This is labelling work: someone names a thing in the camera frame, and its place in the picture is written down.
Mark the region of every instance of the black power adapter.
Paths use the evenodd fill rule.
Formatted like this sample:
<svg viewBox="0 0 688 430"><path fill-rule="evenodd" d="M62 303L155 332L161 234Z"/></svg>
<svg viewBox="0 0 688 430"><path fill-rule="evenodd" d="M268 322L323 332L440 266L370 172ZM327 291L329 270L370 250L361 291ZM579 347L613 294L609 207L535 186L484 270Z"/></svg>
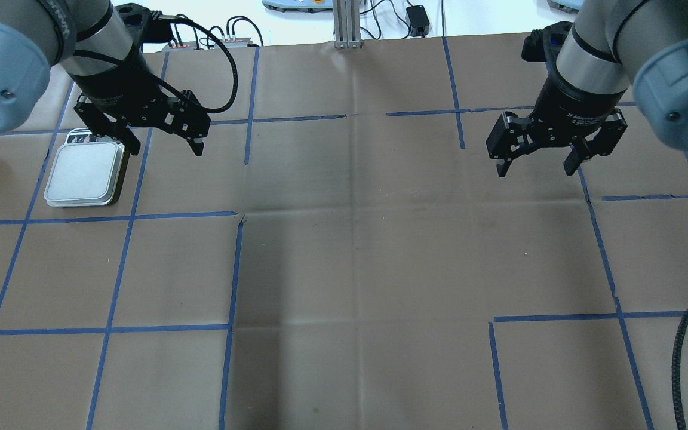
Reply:
<svg viewBox="0 0 688 430"><path fill-rule="evenodd" d="M410 25L410 36L417 38L418 36L426 37L429 33L429 16L426 14L426 9L423 5L408 6L405 9L405 21Z"/></svg>

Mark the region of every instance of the cardboard surface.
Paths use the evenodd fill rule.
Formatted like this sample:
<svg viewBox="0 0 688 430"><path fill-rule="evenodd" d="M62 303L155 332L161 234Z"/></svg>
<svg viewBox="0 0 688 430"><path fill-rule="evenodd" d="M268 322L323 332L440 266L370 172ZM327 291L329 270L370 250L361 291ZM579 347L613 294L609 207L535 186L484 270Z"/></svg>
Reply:
<svg viewBox="0 0 688 430"><path fill-rule="evenodd" d="M110 207L42 198L82 126L55 69L0 134L0 428L674 428L688 155L622 106L612 156L499 179L499 108L546 77L523 39L235 50L204 155L134 131ZM229 90L215 51L148 64ZM683 378L688 420L688 337Z"/></svg>

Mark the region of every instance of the metal post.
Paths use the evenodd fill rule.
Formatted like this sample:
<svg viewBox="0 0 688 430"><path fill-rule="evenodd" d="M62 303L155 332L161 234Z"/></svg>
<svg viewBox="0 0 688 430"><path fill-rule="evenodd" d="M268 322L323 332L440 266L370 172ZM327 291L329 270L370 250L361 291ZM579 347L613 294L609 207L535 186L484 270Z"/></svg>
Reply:
<svg viewBox="0 0 688 430"><path fill-rule="evenodd" d="M333 0L333 45L363 47L360 38L360 0Z"/></svg>

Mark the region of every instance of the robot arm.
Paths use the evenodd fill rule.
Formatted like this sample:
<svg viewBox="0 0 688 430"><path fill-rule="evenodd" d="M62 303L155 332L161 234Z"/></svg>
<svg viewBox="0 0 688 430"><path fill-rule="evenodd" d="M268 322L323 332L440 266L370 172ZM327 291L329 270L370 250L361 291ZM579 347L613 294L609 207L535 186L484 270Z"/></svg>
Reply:
<svg viewBox="0 0 688 430"><path fill-rule="evenodd" d="M688 151L688 0L586 0L574 25L528 36L522 57L545 61L549 77L532 114L505 112L490 134L499 176L544 147L573 148L567 174L609 155L627 127L615 105L631 81L658 138Z"/></svg>
<svg viewBox="0 0 688 430"><path fill-rule="evenodd" d="M135 4L114 8L110 0L0 0L0 131L27 120L49 83L50 66L60 63L82 90L74 109L94 134L117 139L136 155L140 142L128 126L158 127L201 155L208 113L235 100L237 69L216 41L235 79L226 106L203 108L188 90L166 96L140 46L171 40L172 23L194 24Z"/></svg>

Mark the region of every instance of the white background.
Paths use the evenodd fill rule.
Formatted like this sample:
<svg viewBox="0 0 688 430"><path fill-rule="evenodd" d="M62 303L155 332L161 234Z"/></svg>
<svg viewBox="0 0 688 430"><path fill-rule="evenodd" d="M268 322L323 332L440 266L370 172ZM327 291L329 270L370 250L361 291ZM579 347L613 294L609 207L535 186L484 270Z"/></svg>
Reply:
<svg viewBox="0 0 688 430"><path fill-rule="evenodd" d="M271 11L262 0L129 0L164 14L185 14L190 19L211 27L224 28L225 21L242 14L256 22L267 45L311 44L333 40L333 12L315 14L300 11ZM429 36L442 35L440 0L411 0L413 5L423 5L431 21ZM401 17L404 17L406 0L393 0ZM384 37L398 39L407 33L398 21L389 2L376 9ZM530 32L559 21L573 21L575 14L552 9L546 0L445 0L447 35L491 35L491 33ZM373 15L361 16L362 27L377 33ZM250 36L259 41L250 24L241 22L235 27L238 36ZM183 40L193 40L191 30L180 27ZM145 51L158 51L160 47L148 47Z"/></svg>

